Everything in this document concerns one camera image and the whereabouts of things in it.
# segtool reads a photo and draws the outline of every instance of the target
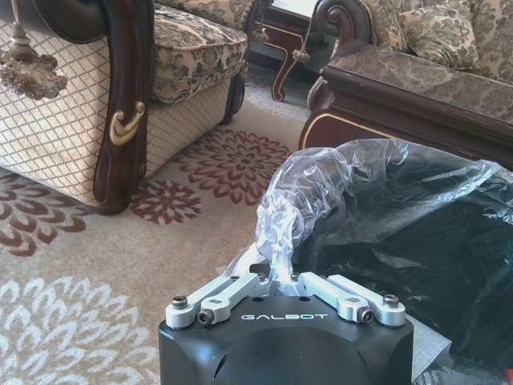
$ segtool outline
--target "floral carpet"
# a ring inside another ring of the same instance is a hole
[[[0,384],[160,383],[166,305],[252,242],[261,195],[297,146],[304,120],[250,99],[117,216],[0,169]]]

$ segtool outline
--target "sofa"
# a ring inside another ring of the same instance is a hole
[[[17,2],[31,46],[57,59],[67,87],[38,100],[0,89],[0,167],[112,214],[239,111],[265,0]],[[2,51],[12,22],[4,2]]]
[[[321,0],[338,38],[299,148],[400,138],[513,168],[513,6],[504,0]]]

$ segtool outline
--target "gold trim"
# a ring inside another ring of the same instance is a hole
[[[289,30],[283,30],[281,28],[278,28],[277,26],[270,26],[269,24],[265,24],[264,22],[258,22],[257,24],[260,24],[261,26],[264,26],[266,28],[271,28],[272,30],[279,30],[286,34],[291,34],[292,36],[297,36],[299,39],[301,39],[301,44],[304,43],[303,36],[301,34],[297,34],[295,32],[290,32]]]
[[[301,48],[303,43],[304,43],[303,36],[301,36],[300,34],[295,34],[294,32],[289,32],[287,30],[282,30],[281,28],[277,28],[275,26],[270,26],[270,25],[265,24],[265,23],[257,23],[257,24],[261,24],[262,26],[265,26],[266,28],[271,28],[273,30],[279,30],[279,31],[284,32],[286,34],[290,34],[292,36],[297,36],[299,39],[301,39],[301,45],[299,46],[299,48]],[[289,58],[289,52],[284,47],[277,46],[276,44],[272,44],[272,43],[264,43],[264,44],[266,46],[270,46],[270,47],[277,48],[278,50],[282,50],[285,53],[285,56],[283,58],[283,64],[281,64],[281,68],[278,71],[278,73],[276,75],[276,78],[274,79],[273,88],[271,88],[271,93],[273,94],[273,99],[278,101],[278,102],[282,102],[285,99],[285,97],[282,96],[282,97],[278,98],[277,96],[279,96],[279,95],[274,95],[275,94],[274,89],[276,88],[278,91],[281,91],[281,88],[283,87],[283,83],[285,83],[285,80],[289,76],[290,71],[296,65],[297,60],[293,61],[293,63],[290,65],[289,69],[283,74],[283,78],[281,79],[280,83],[278,84],[278,87],[276,87],[276,85],[277,85],[276,82],[277,82],[278,78],[280,78],[280,74],[283,71],[283,67],[284,67],[285,63],[287,63],[287,59]]]
[[[388,139],[397,139],[396,136],[385,134],[384,132],[375,130],[375,129],[371,128],[371,127],[365,126],[364,124],[358,124],[356,122],[353,122],[352,120],[349,120],[349,119],[346,119],[346,118],[342,118],[340,116],[336,116],[336,115],[334,115],[334,114],[332,114],[330,112],[324,112],[324,113],[320,114],[319,116],[316,116],[312,120],[310,125],[306,128],[306,132],[303,135],[303,140],[301,141],[301,148],[305,148],[305,146],[306,146],[306,138],[308,138],[308,135],[309,135],[310,131],[312,131],[313,125],[315,123],[317,123],[317,121],[319,121],[320,119],[325,118],[325,117],[329,117],[329,118],[334,118],[336,120],[340,120],[341,122],[350,124],[350,125],[352,125],[354,127],[361,128],[362,130],[365,130],[365,131],[368,131],[368,132],[373,132],[374,134],[378,134],[378,135],[384,136],[385,138],[388,138]]]
[[[112,116],[111,130],[109,132],[111,142],[115,146],[122,146],[130,141],[137,133],[141,119],[146,112],[146,106],[143,102],[135,102],[135,115],[125,126],[121,123],[125,119],[123,111],[117,111]]]

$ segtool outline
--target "bolt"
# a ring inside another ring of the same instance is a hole
[[[360,323],[369,324],[374,320],[374,312],[369,307],[362,307],[358,310],[357,320]]]
[[[171,302],[173,309],[182,310],[187,307],[187,297],[184,295],[177,295]]]
[[[388,307],[399,307],[399,297],[393,294],[385,294],[383,296],[383,304]]]
[[[202,310],[198,313],[198,322],[200,325],[208,326],[212,323],[214,319],[214,313],[210,310]]]

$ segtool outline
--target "cushion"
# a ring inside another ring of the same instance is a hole
[[[513,84],[513,2],[473,0],[475,42],[482,76]]]
[[[468,3],[409,10],[399,15],[399,21],[419,57],[460,70],[479,66]]]
[[[255,0],[156,0],[156,3],[243,30]]]
[[[330,66],[513,124],[513,86],[367,44]]]
[[[408,10],[417,10],[419,8],[426,8],[428,6],[454,6],[465,3],[468,5],[468,0],[401,0],[399,3],[399,13],[407,12]]]
[[[377,45],[394,51],[406,51],[408,44],[398,20],[397,0],[361,0],[370,12]]]
[[[239,30],[157,5],[155,45],[152,96],[176,103],[240,72],[248,38]]]

